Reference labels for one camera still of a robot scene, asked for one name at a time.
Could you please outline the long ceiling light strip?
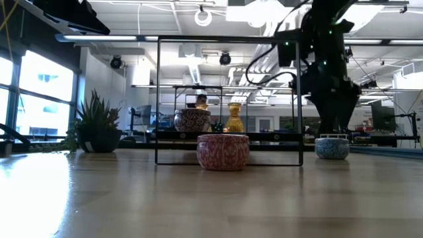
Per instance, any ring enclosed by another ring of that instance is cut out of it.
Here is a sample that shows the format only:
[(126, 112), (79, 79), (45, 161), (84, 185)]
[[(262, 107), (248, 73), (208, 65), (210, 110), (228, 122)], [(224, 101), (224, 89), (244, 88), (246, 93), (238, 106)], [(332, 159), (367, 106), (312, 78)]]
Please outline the long ceiling light strip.
[[(294, 42), (294, 39), (283, 40), (273, 37), (259, 36), (183, 36), (183, 35), (68, 35), (56, 34), (58, 42), (213, 42), (213, 43), (242, 43), (242, 44), (271, 44)], [(345, 38), (344, 43), (350, 46), (423, 46), (423, 39), (374, 39), (374, 38)]]

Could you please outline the green succulent in dark pot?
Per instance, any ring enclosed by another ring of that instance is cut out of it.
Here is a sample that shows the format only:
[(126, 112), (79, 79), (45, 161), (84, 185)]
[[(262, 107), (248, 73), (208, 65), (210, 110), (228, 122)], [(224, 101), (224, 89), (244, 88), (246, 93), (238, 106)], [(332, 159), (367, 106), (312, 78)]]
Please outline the green succulent in dark pot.
[(91, 99), (81, 103), (78, 117), (70, 125), (62, 144), (71, 153), (82, 149), (86, 153), (113, 152), (122, 135), (118, 129), (119, 108), (112, 108), (109, 101), (91, 91)]

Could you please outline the black metal table frame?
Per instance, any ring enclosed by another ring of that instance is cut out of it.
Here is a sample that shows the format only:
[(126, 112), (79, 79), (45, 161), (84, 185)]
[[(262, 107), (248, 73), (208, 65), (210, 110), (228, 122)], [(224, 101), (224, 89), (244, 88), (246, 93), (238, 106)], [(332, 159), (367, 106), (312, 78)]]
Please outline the black metal table frame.
[[(58, 137), (48, 136), (47, 140), (31, 142), (29, 136), (23, 136), (12, 128), (0, 124), (0, 153), (10, 149), (13, 153), (38, 153), (67, 150), (61, 142), (54, 142)], [(217, 132), (176, 132), (160, 131), (153, 135), (159, 143), (136, 143), (120, 140), (117, 149), (182, 149), (195, 150), (197, 138), (204, 134), (218, 134)], [(313, 151), (314, 145), (300, 145), (299, 134), (296, 133), (246, 133), (249, 137), (250, 149), (253, 151)]]

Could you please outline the purple patterned candle tin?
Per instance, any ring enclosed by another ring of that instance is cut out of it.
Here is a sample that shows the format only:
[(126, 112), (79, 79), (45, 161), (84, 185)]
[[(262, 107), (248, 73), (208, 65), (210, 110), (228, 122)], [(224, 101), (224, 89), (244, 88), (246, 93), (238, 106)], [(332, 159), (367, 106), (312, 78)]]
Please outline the purple patterned candle tin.
[(174, 126), (179, 132), (207, 132), (210, 128), (211, 112), (197, 108), (175, 111)]

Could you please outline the black background workstation frame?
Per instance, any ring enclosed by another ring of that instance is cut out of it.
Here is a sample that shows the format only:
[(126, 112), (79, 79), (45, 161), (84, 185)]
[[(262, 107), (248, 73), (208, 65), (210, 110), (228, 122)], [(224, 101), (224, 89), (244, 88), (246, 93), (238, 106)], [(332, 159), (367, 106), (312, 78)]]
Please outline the black background workstation frame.
[[(201, 85), (177, 85), (177, 86), (173, 86), (174, 90), (177, 91), (179, 88), (183, 88), (183, 89), (218, 89), (220, 90), (220, 94), (216, 95), (217, 97), (219, 97), (221, 100), (223, 100), (223, 97), (225, 97), (225, 95), (223, 95), (223, 87), (218, 87), (218, 86), (201, 86)], [(248, 102), (241, 104), (241, 112), (240, 112), (240, 117), (241, 120), (243, 121), (243, 126), (244, 126), (244, 132), (237, 132), (237, 133), (249, 133), (249, 128), (248, 128), (248, 119), (249, 119), (249, 106), (250, 104)], [(230, 133), (227, 132), (227, 129), (225, 128), (225, 126), (222, 128), (221, 130), (222, 132), (225, 131), (226, 133)]]

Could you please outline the wooden shelf with black frames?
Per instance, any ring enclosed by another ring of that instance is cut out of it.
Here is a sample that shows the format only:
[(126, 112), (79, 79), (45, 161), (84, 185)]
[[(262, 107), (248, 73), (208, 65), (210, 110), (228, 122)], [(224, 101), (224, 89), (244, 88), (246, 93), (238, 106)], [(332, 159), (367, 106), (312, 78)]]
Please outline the wooden shelf with black frames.
[[(297, 83), (297, 92), (300, 88), (300, 58), (299, 58), (299, 44), (295, 38), (282, 38), (278, 39), (275, 37), (261, 37), (261, 36), (183, 36), (183, 35), (163, 35), (158, 36), (157, 39), (157, 71), (160, 68), (161, 62), (161, 43), (217, 43), (217, 44), (279, 44), (284, 42), (295, 43), (296, 50), (296, 63), (297, 63), (297, 73), (294, 79)], [(176, 109), (176, 93), (179, 88), (183, 89), (217, 89), (220, 90), (220, 117), (222, 117), (222, 100), (223, 100), (223, 91), (229, 89), (239, 89), (239, 90), (283, 90), (284, 88), (270, 88), (270, 87), (261, 87), (261, 86), (213, 86), (213, 85), (174, 85), (174, 108)], [(159, 144), (160, 139), (181, 139), (182, 141), (186, 139), (197, 139), (198, 136), (203, 134), (218, 134), (217, 132), (162, 132), (159, 130), (159, 96), (161, 95), (161, 84), (159, 73), (157, 74), (157, 84), (156, 84), (156, 128), (155, 128), (155, 164), (156, 165), (197, 165), (197, 163), (162, 163), (159, 162), (159, 149), (162, 149)], [(301, 167), (303, 165), (303, 126), (302, 126), (302, 99), (301, 96), (297, 96), (297, 125), (298, 129), (296, 133), (281, 133), (281, 132), (264, 132), (264, 133), (249, 133), (249, 132), (228, 132), (223, 133), (224, 135), (246, 135), (252, 141), (267, 141), (267, 142), (281, 142), (281, 141), (296, 141), (298, 143), (298, 163), (297, 164), (249, 164), (251, 166), (257, 167)]]

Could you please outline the person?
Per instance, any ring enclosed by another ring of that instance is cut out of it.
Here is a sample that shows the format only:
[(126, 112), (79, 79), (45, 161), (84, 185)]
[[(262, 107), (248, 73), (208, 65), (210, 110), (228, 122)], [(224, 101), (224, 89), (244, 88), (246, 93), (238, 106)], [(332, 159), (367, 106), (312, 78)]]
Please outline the person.
[(196, 98), (196, 102), (195, 103), (187, 103), (187, 107), (188, 108), (196, 108), (197, 104), (207, 104), (207, 96), (204, 94), (199, 94)]

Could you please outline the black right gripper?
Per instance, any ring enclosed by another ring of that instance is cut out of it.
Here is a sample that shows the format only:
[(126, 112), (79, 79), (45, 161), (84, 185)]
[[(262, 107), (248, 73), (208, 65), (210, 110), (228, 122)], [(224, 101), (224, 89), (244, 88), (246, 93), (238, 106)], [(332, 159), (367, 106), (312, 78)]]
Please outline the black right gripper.
[(310, 65), (300, 76), (300, 92), (297, 92), (297, 77), (293, 76), (290, 88), (296, 95), (311, 95), (309, 100), (315, 105), (319, 117), (320, 126), (318, 134), (333, 132), (334, 113), (331, 108), (330, 93), (340, 93), (336, 100), (336, 119), (341, 132), (348, 131), (348, 125), (352, 113), (361, 94), (360, 87), (353, 83), (350, 78), (337, 78), (327, 72), (324, 66)]

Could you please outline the black computer monitor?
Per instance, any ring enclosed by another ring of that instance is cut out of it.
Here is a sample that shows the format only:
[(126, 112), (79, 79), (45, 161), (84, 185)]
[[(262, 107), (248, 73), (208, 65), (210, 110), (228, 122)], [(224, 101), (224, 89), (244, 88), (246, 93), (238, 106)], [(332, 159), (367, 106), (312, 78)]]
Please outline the black computer monitor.
[(385, 132), (394, 132), (396, 130), (394, 108), (383, 106), (379, 100), (371, 103), (371, 113), (375, 130)]

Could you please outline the pink patterned candle tin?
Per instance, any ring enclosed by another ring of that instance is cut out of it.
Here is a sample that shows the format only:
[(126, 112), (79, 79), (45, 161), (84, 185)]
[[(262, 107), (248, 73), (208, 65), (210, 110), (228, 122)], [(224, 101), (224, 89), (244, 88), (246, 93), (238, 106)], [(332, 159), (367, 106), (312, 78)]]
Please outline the pink patterned candle tin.
[(204, 134), (197, 138), (197, 160), (211, 171), (242, 171), (249, 159), (249, 137), (237, 134)]

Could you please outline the blue patterned candle tin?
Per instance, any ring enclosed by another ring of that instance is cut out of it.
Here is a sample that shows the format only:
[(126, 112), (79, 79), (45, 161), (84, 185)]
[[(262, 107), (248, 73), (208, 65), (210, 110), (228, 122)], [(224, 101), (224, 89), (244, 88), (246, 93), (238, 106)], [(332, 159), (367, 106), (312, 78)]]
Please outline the blue patterned candle tin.
[(315, 140), (315, 153), (320, 159), (347, 158), (350, 152), (349, 141), (344, 138), (318, 138)]

